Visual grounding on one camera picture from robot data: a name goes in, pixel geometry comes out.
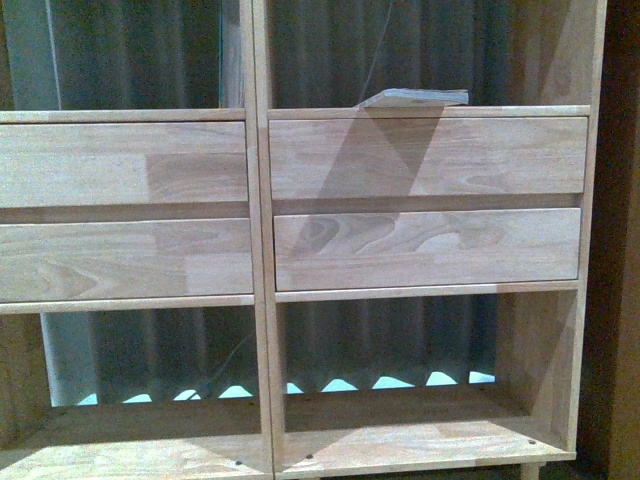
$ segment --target wooden bookcase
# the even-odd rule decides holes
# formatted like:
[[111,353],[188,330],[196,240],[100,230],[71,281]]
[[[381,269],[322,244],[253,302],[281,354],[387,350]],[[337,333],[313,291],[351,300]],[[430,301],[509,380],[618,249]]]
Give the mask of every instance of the wooden bookcase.
[[[606,1],[514,0],[500,101],[366,110],[276,108],[279,5],[239,1],[241,108],[0,114],[3,478],[575,457]],[[287,304],[472,294],[499,299],[495,384],[286,394]],[[49,406],[39,312],[229,305],[258,402]]]

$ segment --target vertical wooden divider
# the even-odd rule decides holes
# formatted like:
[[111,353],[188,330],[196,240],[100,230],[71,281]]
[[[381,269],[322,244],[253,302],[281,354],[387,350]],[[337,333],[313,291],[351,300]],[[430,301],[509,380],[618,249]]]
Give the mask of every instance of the vertical wooden divider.
[[593,216],[593,187],[596,169],[596,147],[598,143],[598,117],[600,114],[600,85],[602,77],[602,58],[604,53],[604,33],[607,19],[607,0],[598,0],[596,8],[595,51],[593,52],[591,78],[591,113],[589,115],[589,136],[587,139],[587,162],[585,186],[582,195],[582,234],[580,235],[580,264],[578,269],[578,325],[573,339],[574,375],[571,377],[571,404],[568,443],[575,448],[578,435],[578,404],[580,402],[580,373],[582,367],[582,349],[584,343],[584,316],[587,302],[587,280],[589,273],[589,249],[591,247],[591,219]]
[[264,262],[263,297],[271,390],[271,436],[274,472],[284,465],[285,395],[284,325],[278,317],[275,297],[275,260],[273,214],[271,206],[271,162],[269,154],[268,112],[272,106],[270,70],[268,0],[253,0],[256,123],[260,177],[260,209],[262,218],[262,254]]
[[50,410],[40,315],[0,316],[0,447],[32,432]]
[[266,468],[273,474],[272,394],[270,387],[270,355],[268,346],[267,298],[263,230],[265,203],[262,201],[261,181],[269,180],[260,167],[260,111],[256,92],[256,56],[254,40],[254,5],[252,0],[240,0],[240,24],[242,29],[242,64],[244,68],[244,104],[246,111],[247,181],[249,186],[249,216],[251,219],[251,250],[253,262],[253,292],[255,298],[256,348],[258,377],[260,382],[260,423],[262,426],[263,451]]

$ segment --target wooden shelf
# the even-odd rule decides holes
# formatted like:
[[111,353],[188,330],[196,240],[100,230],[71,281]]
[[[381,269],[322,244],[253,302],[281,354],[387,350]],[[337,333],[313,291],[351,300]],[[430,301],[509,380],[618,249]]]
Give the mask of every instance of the wooden shelf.
[[271,478],[262,452],[257,400],[74,407],[0,452],[0,469],[5,480]]
[[146,123],[221,122],[244,120],[244,108],[202,108],[172,110],[65,110],[44,112],[0,112],[3,123]]
[[500,391],[472,385],[290,395],[285,466],[277,478],[575,458]]
[[276,292],[276,302],[319,302],[328,300],[360,300],[372,298],[435,297],[449,295],[486,295],[518,292],[553,292],[576,290],[576,280],[555,282],[513,282],[475,285],[436,285],[396,288],[355,288],[343,290],[314,290]]
[[358,118],[502,118],[586,117],[589,105],[416,108],[270,109],[269,120],[337,120]]
[[146,308],[235,307],[253,305],[251,295],[212,295],[176,298],[127,298],[61,302],[22,302],[0,304],[0,314],[97,312],[103,310],[139,310]]

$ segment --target drawer front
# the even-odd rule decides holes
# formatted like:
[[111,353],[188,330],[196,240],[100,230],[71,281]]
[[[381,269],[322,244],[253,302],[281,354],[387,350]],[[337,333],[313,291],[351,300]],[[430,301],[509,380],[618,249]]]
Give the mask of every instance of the drawer front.
[[279,291],[577,278],[580,209],[275,217]]
[[275,200],[583,191],[587,119],[274,120]]
[[0,208],[247,202],[243,122],[0,126]]
[[251,293],[248,219],[0,226],[0,302]]

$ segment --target wood grain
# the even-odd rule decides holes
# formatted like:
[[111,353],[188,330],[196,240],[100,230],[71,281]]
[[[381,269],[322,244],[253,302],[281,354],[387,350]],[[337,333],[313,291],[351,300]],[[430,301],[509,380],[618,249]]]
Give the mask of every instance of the wood grain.
[[269,32],[269,0],[252,0],[254,60],[255,60],[255,101],[257,128],[257,156],[260,181],[261,248],[264,262],[264,322],[269,366],[269,402],[271,421],[271,444],[274,472],[281,471],[284,462],[285,396],[286,374],[283,362],[284,319],[278,316],[275,300],[275,253],[273,233],[273,208],[271,202],[271,161],[269,148],[268,111],[272,106],[273,82],[271,72],[271,48]]
[[0,301],[252,292],[248,219],[0,226]]
[[598,0],[519,0],[510,53],[510,97],[518,105],[591,103],[601,39]]
[[0,303],[0,315],[55,312],[101,312],[163,308],[234,307],[253,305],[250,294],[202,295],[195,297],[120,298],[110,300],[59,300],[55,302]]
[[496,381],[567,451],[575,450],[573,379],[580,364],[573,359],[584,318],[577,297],[576,291],[500,296],[496,338]]
[[449,295],[487,295],[494,293],[553,292],[575,290],[577,280],[555,282],[476,283],[473,285],[434,285],[395,288],[347,288],[341,290],[310,290],[276,292],[278,303],[324,302],[365,298],[442,297]]
[[267,480],[259,432],[246,400],[76,407],[0,452],[0,476]]
[[564,194],[585,118],[271,121],[274,200]]
[[271,109],[269,120],[337,120],[356,118],[503,118],[503,117],[586,117],[590,105],[531,105],[504,107],[445,108],[294,108]]
[[0,124],[224,122],[242,121],[242,108],[190,108],[172,110],[49,110],[0,112]]
[[577,278],[579,209],[274,220],[279,291]]
[[269,371],[269,341],[267,325],[267,282],[265,280],[265,270],[273,271],[264,261],[265,246],[263,244],[263,220],[269,218],[263,216],[262,185],[269,184],[269,178],[262,177],[259,153],[260,153],[260,131],[259,123],[266,123],[266,115],[262,115],[259,121],[258,115],[258,85],[256,78],[256,57],[254,42],[254,18],[253,3],[251,0],[240,1],[240,38],[242,41],[242,57],[244,68],[244,100],[247,112],[245,122],[247,132],[247,178],[249,182],[249,207],[251,215],[251,247],[253,261],[253,288],[255,295],[255,325],[256,325],[256,353],[258,360],[258,380],[260,397],[260,424],[262,429],[263,461],[268,466],[268,471],[273,474],[273,426],[271,412],[273,410],[271,401],[271,385]]
[[574,457],[541,441],[535,422],[494,387],[292,395],[288,398],[285,468],[276,472],[276,478]]
[[0,208],[246,202],[244,124],[5,125]]
[[51,409],[39,315],[0,316],[0,380],[1,448],[32,433]]

